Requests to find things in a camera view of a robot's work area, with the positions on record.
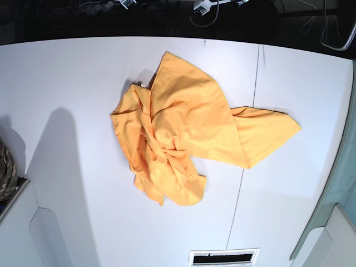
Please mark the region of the camouflage fabric pile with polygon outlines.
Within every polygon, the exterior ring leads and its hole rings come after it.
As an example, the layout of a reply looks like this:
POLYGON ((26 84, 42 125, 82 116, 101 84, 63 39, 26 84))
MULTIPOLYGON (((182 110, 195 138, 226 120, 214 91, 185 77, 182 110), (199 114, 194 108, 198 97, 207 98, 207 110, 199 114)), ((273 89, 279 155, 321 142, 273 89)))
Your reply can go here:
POLYGON ((7 201, 17 188, 17 164, 8 149, 1 140, 1 201, 7 201))

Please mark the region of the white bin left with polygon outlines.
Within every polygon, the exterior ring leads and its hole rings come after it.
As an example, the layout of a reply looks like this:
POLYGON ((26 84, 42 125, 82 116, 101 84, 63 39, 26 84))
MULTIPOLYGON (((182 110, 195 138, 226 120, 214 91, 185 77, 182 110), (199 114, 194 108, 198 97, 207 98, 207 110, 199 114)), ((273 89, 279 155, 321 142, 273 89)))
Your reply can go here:
POLYGON ((25 183, 1 215, 1 266, 100 266, 82 192, 25 183))

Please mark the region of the orange yellow t-shirt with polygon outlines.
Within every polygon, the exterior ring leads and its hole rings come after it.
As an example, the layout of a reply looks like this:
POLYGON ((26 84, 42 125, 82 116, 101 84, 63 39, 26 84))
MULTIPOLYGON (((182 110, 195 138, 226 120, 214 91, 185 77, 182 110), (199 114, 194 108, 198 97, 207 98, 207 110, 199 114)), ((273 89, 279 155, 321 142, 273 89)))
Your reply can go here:
POLYGON ((207 178, 192 158, 250 169, 300 131, 288 114, 231 108, 219 84, 165 53, 150 88, 131 85, 111 114, 135 186, 159 204, 203 198, 207 178))

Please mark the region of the white bin right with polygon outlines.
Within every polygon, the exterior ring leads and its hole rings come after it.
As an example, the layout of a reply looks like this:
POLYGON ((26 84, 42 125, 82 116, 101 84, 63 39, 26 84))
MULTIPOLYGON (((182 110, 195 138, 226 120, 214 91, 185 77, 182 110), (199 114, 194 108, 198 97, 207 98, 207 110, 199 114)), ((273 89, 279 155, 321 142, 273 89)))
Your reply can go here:
POLYGON ((355 267, 355 226, 340 205, 324 227, 308 234, 291 265, 355 267))

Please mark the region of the white bin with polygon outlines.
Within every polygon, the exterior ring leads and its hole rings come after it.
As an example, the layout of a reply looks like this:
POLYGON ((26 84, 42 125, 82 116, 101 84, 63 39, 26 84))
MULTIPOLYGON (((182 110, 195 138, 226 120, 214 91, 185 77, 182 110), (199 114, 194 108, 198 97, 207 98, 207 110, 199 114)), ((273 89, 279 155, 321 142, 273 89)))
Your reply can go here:
POLYGON ((291 265, 355 267, 355 226, 340 205, 324 227, 308 234, 291 265))
POLYGON ((100 266, 82 192, 25 183, 1 215, 1 266, 100 266))

